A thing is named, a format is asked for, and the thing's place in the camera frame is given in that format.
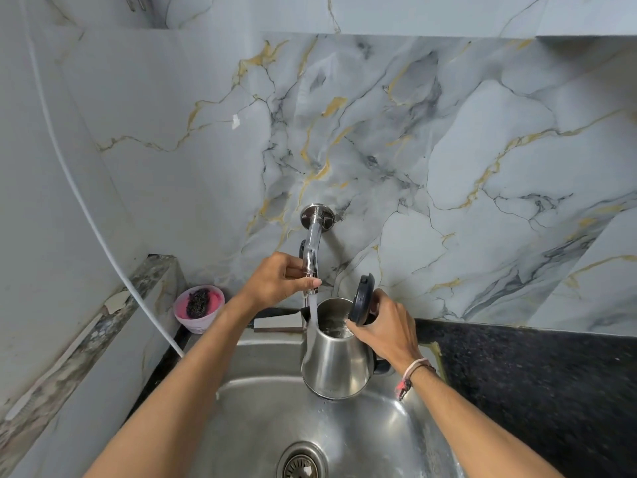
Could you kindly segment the person's right hand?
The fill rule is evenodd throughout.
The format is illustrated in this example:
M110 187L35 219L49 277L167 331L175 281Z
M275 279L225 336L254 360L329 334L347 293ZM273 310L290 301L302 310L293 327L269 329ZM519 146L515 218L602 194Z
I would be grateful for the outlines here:
M374 322L379 328L381 342L367 345L403 377L410 377L424 363L418 348L415 320L402 304L396 303L383 290L376 289L373 295L378 311Z

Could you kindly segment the person's left hand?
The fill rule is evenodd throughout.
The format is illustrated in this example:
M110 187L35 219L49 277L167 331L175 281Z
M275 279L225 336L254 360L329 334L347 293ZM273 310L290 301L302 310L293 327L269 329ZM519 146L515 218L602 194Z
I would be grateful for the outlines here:
M256 313L294 295L285 294L283 280L306 276L301 258L275 251L262 260L235 299Z

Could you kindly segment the stainless steel electric kettle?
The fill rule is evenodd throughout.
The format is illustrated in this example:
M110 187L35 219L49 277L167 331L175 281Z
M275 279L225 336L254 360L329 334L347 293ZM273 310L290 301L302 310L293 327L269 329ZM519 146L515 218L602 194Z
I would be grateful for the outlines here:
M391 372L390 364L355 337L346 323L356 327L373 322L375 278L359 281L354 299L333 297L317 303L317 294L305 296L301 345L301 376L308 388L328 400L344 400L365 388L372 375Z

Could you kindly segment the chrome wall faucet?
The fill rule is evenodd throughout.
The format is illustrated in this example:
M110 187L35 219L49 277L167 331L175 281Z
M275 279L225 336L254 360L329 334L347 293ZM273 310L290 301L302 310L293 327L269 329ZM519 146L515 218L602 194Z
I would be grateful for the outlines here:
M322 234L330 231L336 216L328 206L312 203L303 209L301 225L307 230L307 237L301 241L299 257L303 260L303 271L307 277L318 278L318 253Z

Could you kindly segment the person's right forearm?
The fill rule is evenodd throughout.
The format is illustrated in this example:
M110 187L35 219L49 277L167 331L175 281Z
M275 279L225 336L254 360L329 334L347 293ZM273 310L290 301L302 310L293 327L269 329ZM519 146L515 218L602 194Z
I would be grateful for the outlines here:
M564 478L442 381L424 360L409 377L469 478Z

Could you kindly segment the person's left forearm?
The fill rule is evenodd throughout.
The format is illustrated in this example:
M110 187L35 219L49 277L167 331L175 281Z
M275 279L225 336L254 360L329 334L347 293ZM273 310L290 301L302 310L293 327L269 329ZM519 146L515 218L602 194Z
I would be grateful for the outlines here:
M83 478L184 478L236 345L268 306L254 289L233 297Z

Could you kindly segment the grey dish sponge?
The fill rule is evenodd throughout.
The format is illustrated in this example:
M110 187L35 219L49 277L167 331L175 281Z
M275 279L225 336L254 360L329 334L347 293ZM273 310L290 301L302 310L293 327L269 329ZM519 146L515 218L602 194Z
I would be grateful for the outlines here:
M305 320L300 313L255 318L255 332L302 333Z

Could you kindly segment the stainless steel sink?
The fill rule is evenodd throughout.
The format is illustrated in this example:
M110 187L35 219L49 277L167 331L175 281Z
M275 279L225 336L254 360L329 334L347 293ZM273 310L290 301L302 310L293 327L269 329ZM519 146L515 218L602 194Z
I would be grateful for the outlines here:
M301 344L299 334L244 330L188 478L275 478L299 441L323 450L329 478L465 478L415 390L396 400L394 371L326 400L303 382Z

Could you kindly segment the black scouring pad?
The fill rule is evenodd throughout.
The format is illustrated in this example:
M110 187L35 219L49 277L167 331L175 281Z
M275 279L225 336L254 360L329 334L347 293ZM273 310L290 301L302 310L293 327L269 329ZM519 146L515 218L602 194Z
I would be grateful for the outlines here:
M186 315L192 320L201 319L212 313L211 304L213 303L210 289L197 289L188 296Z

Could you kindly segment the pink plastic bowl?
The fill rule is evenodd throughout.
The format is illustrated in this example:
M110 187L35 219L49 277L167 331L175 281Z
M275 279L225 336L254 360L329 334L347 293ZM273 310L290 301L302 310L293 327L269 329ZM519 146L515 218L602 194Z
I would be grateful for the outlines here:
M201 285L183 292L173 303L177 321L191 333L207 330L226 302L224 293L213 285Z

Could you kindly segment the sink drain strainer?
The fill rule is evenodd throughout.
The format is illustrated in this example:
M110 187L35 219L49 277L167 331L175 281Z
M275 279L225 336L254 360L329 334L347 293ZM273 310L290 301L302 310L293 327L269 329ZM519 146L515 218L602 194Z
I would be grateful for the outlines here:
M275 478L329 478L327 457L315 443L294 442L280 457Z

